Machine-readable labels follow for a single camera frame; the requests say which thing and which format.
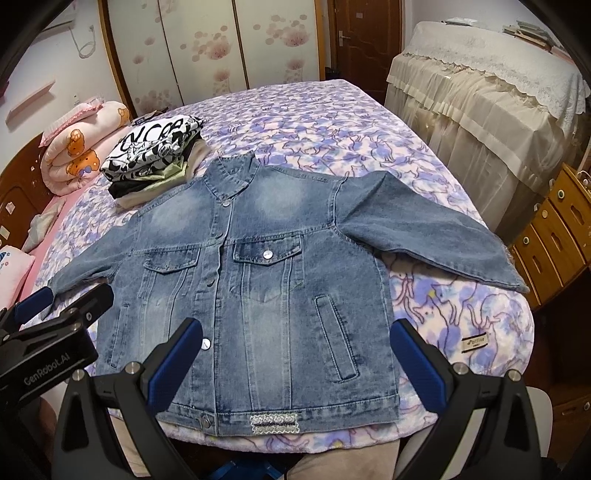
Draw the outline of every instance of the fabric tag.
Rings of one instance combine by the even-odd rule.
[[[488,333],[484,332],[479,335],[466,337],[462,339],[462,353],[471,352],[484,348],[488,345]]]

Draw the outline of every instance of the wooden bed frame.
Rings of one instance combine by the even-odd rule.
[[[40,141],[41,134],[25,145],[0,174],[0,248],[21,248],[31,220],[54,196],[41,178],[39,159],[45,148],[39,148]],[[2,236],[6,231],[8,239]]]

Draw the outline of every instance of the stack of folded clothes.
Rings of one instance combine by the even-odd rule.
[[[192,179],[210,151],[202,127],[195,116],[176,115],[151,119],[123,137],[100,168],[115,202],[132,208]]]

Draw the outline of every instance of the door handle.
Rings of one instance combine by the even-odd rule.
[[[339,30],[339,47],[342,47],[343,46],[343,39],[344,38],[346,38],[347,40],[350,40],[351,39],[351,37],[345,37],[343,35],[343,31],[342,30]]]

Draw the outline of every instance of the denim jacket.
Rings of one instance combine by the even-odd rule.
[[[111,283],[99,375],[143,360],[186,317],[201,321],[203,349],[161,420],[219,436],[326,432],[398,417],[388,272],[374,249],[526,290],[494,234],[389,173],[334,177],[253,154],[214,160],[50,287]]]

